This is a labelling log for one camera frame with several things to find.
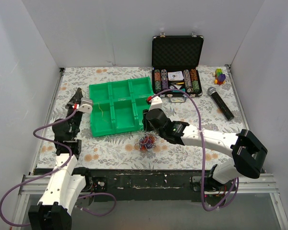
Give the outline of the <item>green compartment tray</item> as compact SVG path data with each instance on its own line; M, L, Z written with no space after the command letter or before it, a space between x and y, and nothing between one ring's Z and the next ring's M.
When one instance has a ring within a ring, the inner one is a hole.
M90 125L93 137L102 137L143 128L146 99L153 95L149 77L113 81L89 86L93 111Z

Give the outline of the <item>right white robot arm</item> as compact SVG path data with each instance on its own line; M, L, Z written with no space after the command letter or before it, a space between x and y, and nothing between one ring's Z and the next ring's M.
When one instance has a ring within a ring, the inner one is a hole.
M171 144L202 147L230 157L223 164L216 164L209 174L198 181L206 191L217 191L237 177L258 179L267 156L267 148L249 130L240 133L222 133L211 130L200 131L194 125L171 121L160 109L145 109L143 125L146 131L155 131Z

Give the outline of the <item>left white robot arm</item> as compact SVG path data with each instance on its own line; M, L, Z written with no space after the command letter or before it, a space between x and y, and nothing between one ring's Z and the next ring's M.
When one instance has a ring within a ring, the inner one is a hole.
M30 226L34 230L70 230L71 212L81 191L92 188L92 179L86 175L73 174L81 153L82 142L77 139L83 113L92 112L92 101L83 97L78 88L67 102L67 116L50 125L54 133L55 167L48 185L35 206L28 211Z

